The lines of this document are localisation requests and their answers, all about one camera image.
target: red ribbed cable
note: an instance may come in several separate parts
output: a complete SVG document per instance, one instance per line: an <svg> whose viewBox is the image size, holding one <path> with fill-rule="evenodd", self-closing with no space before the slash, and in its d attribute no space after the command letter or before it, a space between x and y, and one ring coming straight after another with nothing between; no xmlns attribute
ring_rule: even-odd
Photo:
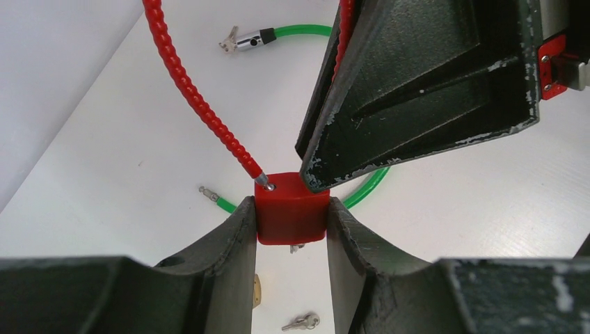
<svg viewBox="0 0 590 334"><path fill-rule="evenodd" d="M172 45L172 38L168 34L168 26L164 22L164 12L161 8L162 1L143 0L143 7L145 8L145 17L150 25L158 52L182 96L184 96L195 113L199 115L200 119L213 131L234 157L238 159L246 172L253 179L260 176L262 174L260 166L258 166L256 161L250 156L250 153L234 137L234 134L230 132L228 127L215 115L208 103L203 100L195 85L192 84L191 78L186 75L186 70L182 67L180 58L176 54L176 49Z"/></svg>
<svg viewBox="0 0 590 334"><path fill-rule="evenodd" d="M344 58L346 48L349 46L349 41L352 36L352 14L354 11L354 0L340 0L340 34L338 35L338 49L336 53L336 66L334 67L334 75L332 81L336 77L336 73L340 68L340 63Z"/></svg>

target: red lock body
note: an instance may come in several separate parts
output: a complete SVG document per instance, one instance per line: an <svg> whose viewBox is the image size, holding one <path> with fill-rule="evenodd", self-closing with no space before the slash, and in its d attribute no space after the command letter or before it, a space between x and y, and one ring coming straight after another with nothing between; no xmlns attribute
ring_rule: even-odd
<svg viewBox="0 0 590 334"><path fill-rule="evenodd" d="M312 193L298 173L269 175L276 187L256 184L254 201L258 241L263 245L297 245L326 236L330 191Z"/></svg>

